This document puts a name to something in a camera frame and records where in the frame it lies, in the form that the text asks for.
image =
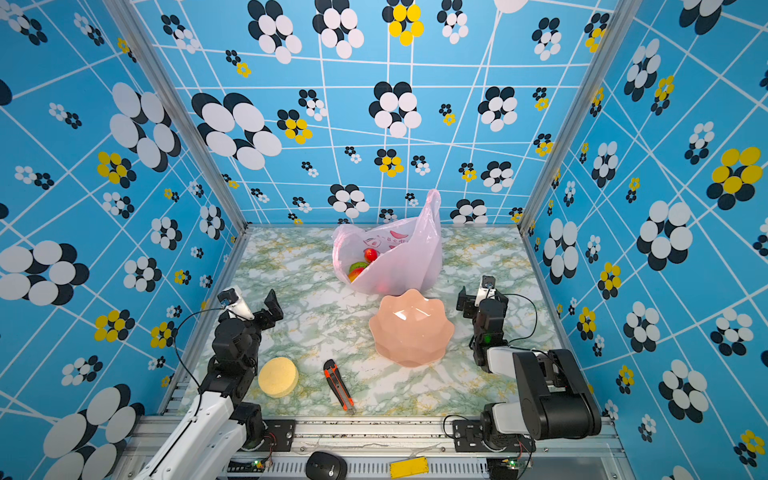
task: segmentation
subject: marble tabletop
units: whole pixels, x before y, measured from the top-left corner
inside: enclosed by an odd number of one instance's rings
[[[514,227],[442,228],[443,266],[437,284],[422,292],[442,300],[455,324],[445,356],[427,366],[406,368],[380,356],[368,322],[379,308],[381,296],[357,293],[333,274],[333,228],[268,228],[252,233],[235,273],[249,306],[263,308],[275,289],[285,318],[263,333],[259,368],[278,356],[293,360],[299,382],[281,399],[264,395],[256,380],[246,401],[261,404],[265,416],[345,415],[323,376],[323,363],[339,365],[358,415],[440,416],[450,413],[478,415],[486,403],[517,395],[514,379],[485,373],[472,360],[467,347],[472,321],[455,310],[462,286],[474,294],[482,274],[493,275],[497,288],[520,293],[535,302],[538,326],[530,339],[517,342],[528,348],[558,348],[552,318]],[[505,319],[505,338],[526,336],[534,326],[531,304],[511,296]],[[195,368],[202,379],[213,355],[210,341]],[[186,391],[180,413],[195,395]]]

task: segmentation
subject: computer mouse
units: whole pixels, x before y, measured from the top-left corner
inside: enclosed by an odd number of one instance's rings
[[[305,473],[310,480],[344,480],[346,462],[328,452],[314,452],[306,461]]]

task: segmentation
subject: pink bowl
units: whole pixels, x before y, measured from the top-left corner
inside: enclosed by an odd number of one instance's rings
[[[407,367],[440,360],[455,330],[443,303],[427,300],[415,289],[385,296],[368,325],[376,352]]]

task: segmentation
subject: yellow sponge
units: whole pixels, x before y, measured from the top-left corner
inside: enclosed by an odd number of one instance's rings
[[[420,473],[428,473],[429,464],[426,457],[412,458],[403,462],[395,462],[389,465],[389,474],[392,478],[409,477]]]
[[[284,356],[271,359],[259,372],[259,388],[275,399],[291,393],[298,382],[299,371]]]

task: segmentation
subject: pink plastic bag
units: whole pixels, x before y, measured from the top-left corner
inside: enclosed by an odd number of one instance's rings
[[[366,248],[378,250],[374,260],[350,282],[349,267],[364,261]],[[440,193],[430,190],[418,217],[405,218],[371,230],[343,224],[333,232],[333,271],[353,290],[368,294],[402,295],[424,291],[442,269]]]

